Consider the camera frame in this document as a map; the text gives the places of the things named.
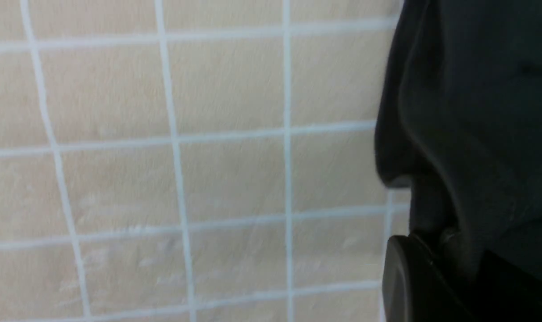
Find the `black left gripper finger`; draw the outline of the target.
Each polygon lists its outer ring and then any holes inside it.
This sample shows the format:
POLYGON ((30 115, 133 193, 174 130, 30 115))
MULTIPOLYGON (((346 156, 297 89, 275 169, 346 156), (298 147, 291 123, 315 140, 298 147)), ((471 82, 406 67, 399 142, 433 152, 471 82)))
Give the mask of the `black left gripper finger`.
POLYGON ((465 283, 414 233, 387 241, 382 296, 388 322, 542 322, 541 281, 487 253, 465 283))

